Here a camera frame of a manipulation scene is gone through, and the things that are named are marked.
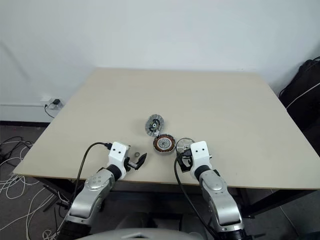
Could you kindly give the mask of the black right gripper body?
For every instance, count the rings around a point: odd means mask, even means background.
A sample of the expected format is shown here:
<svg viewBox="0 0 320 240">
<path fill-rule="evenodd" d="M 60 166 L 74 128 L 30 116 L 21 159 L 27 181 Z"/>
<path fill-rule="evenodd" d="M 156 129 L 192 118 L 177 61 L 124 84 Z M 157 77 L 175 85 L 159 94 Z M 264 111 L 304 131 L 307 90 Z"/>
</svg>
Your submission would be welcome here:
<svg viewBox="0 0 320 240">
<path fill-rule="evenodd" d="M 190 170 L 193 166 L 193 156 L 191 149 L 187 149 L 184 152 L 184 159 L 186 159 L 188 165 L 186 166 L 188 170 Z"/>
</svg>

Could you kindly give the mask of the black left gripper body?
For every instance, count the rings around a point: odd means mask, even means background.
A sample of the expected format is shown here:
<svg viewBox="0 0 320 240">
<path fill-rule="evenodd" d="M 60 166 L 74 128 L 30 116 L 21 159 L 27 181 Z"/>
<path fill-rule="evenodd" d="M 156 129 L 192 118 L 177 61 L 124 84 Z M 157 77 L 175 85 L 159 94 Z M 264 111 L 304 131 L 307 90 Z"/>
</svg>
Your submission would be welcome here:
<svg viewBox="0 0 320 240">
<path fill-rule="evenodd" d="M 139 166 L 137 163 L 130 161 L 129 157 L 126 157 L 124 160 L 124 168 L 127 172 L 129 172 L 131 170 L 131 168 L 137 170 L 139 168 Z"/>
</svg>

